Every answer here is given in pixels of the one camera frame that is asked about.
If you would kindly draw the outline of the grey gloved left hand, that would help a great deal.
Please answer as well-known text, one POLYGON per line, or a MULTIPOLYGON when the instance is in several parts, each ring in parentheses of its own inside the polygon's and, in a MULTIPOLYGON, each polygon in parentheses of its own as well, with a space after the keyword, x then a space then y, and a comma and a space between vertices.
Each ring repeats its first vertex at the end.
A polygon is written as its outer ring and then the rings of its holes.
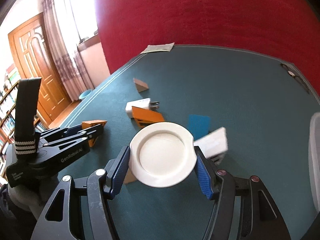
POLYGON ((27 186, 8 186, 12 202, 24 211, 31 212, 36 220, 39 219, 48 199, 59 184, 57 174, 53 177, 36 180, 27 186))

